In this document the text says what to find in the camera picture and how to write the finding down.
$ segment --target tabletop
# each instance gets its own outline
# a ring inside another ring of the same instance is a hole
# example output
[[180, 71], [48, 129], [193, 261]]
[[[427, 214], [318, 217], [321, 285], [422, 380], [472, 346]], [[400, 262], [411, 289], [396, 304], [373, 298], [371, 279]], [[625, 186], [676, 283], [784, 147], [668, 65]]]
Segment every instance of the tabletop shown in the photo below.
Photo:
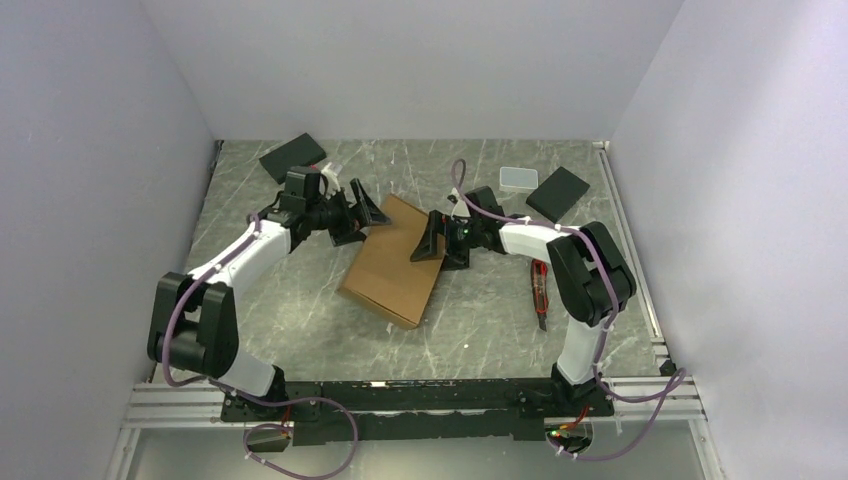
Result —
[[[245, 216], [271, 203], [279, 186], [258, 159], [283, 141], [224, 142], [194, 233], [187, 267], [205, 263], [246, 228]], [[343, 165], [346, 184], [359, 178], [379, 205], [393, 193], [427, 212], [450, 212], [450, 166], [468, 162], [466, 189], [489, 185], [507, 214], [530, 214], [526, 195], [498, 191], [502, 166], [532, 168], [544, 181], [557, 167], [589, 191], [563, 225], [606, 224], [621, 247], [610, 185], [588, 141], [319, 140], [326, 161]], [[313, 234], [270, 266], [238, 305], [239, 341], [253, 355], [283, 368], [287, 380], [386, 380], [549, 376], [562, 351], [566, 312], [556, 285], [548, 331], [538, 328], [528, 258], [481, 249], [471, 268], [440, 274], [420, 326], [401, 330], [336, 293], [361, 244], [333, 248]], [[610, 335], [608, 376], [658, 375], [651, 334], [638, 297]]]

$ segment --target black box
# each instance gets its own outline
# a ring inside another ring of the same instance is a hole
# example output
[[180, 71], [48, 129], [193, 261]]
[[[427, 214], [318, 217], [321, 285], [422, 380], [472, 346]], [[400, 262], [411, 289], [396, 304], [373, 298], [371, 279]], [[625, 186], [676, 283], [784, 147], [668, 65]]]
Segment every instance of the black box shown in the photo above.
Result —
[[278, 183], [286, 181], [291, 167], [308, 167], [327, 158], [327, 152], [312, 139], [308, 133], [295, 138], [281, 147], [268, 152], [259, 159], [259, 163]]
[[527, 205], [556, 223], [588, 190], [588, 183], [559, 167], [527, 197]]

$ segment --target table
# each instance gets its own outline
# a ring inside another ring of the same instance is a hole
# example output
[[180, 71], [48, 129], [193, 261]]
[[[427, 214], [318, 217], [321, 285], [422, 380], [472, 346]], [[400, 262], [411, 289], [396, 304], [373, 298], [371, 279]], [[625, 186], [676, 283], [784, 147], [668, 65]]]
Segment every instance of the table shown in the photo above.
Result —
[[[245, 228], [245, 215], [271, 203], [279, 186], [258, 159], [284, 141], [227, 141], [195, 230], [188, 268], [205, 263]], [[591, 185], [561, 220], [599, 220], [620, 248], [611, 189], [588, 141], [320, 140], [341, 179], [358, 177], [379, 205], [394, 193], [424, 211], [450, 212], [449, 170], [468, 161], [466, 189], [489, 185], [507, 214], [531, 214], [526, 195], [499, 192], [501, 166], [534, 168], [540, 182], [563, 166]], [[549, 376], [562, 351], [566, 313], [554, 295], [548, 332], [538, 328], [529, 287], [530, 260], [474, 250], [471, 268], [444, 272], [419, 328], [404, 331], [336, 293], [360, 244], [333, 248], [314, 234], [268, 270], [238, 306], [240, 342], [282, 367], [288, 380], [386, 380]], [[549, 276], [548, 289], [556, 286]], [[658, 375], [642, 298], [634, 298], [610, 335], [604, 372]]]

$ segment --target gray wall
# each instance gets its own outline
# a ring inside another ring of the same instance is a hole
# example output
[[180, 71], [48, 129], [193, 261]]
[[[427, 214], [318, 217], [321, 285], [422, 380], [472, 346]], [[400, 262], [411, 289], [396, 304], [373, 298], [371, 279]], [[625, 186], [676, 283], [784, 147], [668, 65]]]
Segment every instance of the gray wall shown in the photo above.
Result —
[[730, 478], [846, 478], [848, 4], [687, 1], [612, 138]]
[[212, 150], [137, 2], [0, 6], [0, 477], [102, 478]]
[[681, 3], [144, 0], [228, 139], [607, 139]]

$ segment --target brown box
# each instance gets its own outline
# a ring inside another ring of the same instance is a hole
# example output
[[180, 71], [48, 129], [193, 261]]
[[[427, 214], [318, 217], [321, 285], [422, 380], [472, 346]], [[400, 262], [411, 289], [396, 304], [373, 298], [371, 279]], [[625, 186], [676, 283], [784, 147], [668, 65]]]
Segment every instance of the brown box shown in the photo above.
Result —
[[[442, 259], [409, 261], [427, 226], [426, 213], [394, 195], [380, 209], [392, 224], [371, 227], [338, 292], [410, 330], [421, 322]], [[439, 241], [439, 251], [444, 252], [444, 240]]]

